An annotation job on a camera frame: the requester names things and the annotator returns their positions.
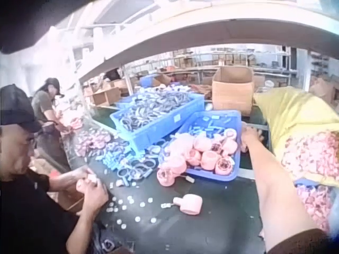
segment gray shirt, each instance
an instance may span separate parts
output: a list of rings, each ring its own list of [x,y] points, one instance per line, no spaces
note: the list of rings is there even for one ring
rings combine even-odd
[[[47,110],[53,110],[52,100],[48,93],[45,91],[38,91],[32,100],[32,107],[34,114],[39,121],[47,122],[48,119],[45,117],[44,112]]]

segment black t-shirt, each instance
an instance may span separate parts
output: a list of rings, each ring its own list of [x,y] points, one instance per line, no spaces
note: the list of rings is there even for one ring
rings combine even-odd
[[[47,195],[49,178],[28,170],[1,182],[0,253],[67,253],[78,216]]]

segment yellow plastic bag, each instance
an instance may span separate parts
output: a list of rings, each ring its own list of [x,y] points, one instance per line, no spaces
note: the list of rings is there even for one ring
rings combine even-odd
[[[269,124],[273,152],[279,161],[290,136],[339,131],[338,114],[322,99],[300,89],[273,88],[267,93],[254,94],[254,99]],[[339,182],[333,177],[312,173],[305,173],[303,177],[323,185],[339,187]]]

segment workbench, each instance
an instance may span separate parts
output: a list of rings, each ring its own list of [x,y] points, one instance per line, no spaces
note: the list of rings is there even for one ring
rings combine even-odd
[[[89,128],[86,121],[83,128]],[[71,149],[75,136],[68,140]],[[85,161],[73,155],[69,157],[69,164],[75,169]],[[135,253],[264,253],[264,242],[258,237],[262,225],[254,180],[237,177],[231,182],[216,182],[194,176],[194,184],[177,178],[172,187],[163,187],[153,172],[137,186],[115,187],[115,181],[119,179],[115,171],[108,170],[105,175],[106,166],[94,158],[87,164],[108,189],[110,183],[114,183],[114,188],[109,189],[110,200],[97,219],[114,227],[129,246],[134,246]],[[242,154],[240,166],[252,168],[248,153]],[[161,208],[161,204],[171,203],[174,197],[188,193],[203,198],[199,215],[183,214],[177,206]],[[113,195],[117,198],[114,204],[119,211],[107,212]],[[129,196],[135,201],[133,204],[129,204]],[[148,203],[149,198],[153,199],[152,203]],[[121,205],[118,204],[120,199],[123,201]],[[140,207],[141,202],[145,202],[145,207]],[[127,206],[126,210],[122,210],[123,205]],[[141,218],[140,222],[136,222],[137,216]],[[156,222],[151,223],[151,218],[156,218]],[[119,219],[126,229],[117,224]]]

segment woman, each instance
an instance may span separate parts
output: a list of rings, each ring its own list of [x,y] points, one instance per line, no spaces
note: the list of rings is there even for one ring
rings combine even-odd
[[[244,127],[242,142],[251,156],[267,254],[332,253],[326,234],[308,215],[288,172],[261,144],[258,132]]]
[[[70,171],[65,151],[61,147],[60,132],[67,132],[69,128],[64,126],[53,109],[55,96],[60,94],[60,83],[57,78],[48,78],[33,96],[32,107],[34,114],[41,124],[53,123],[50,133],[43,133],[37,138],[38,152],[61,173]]]

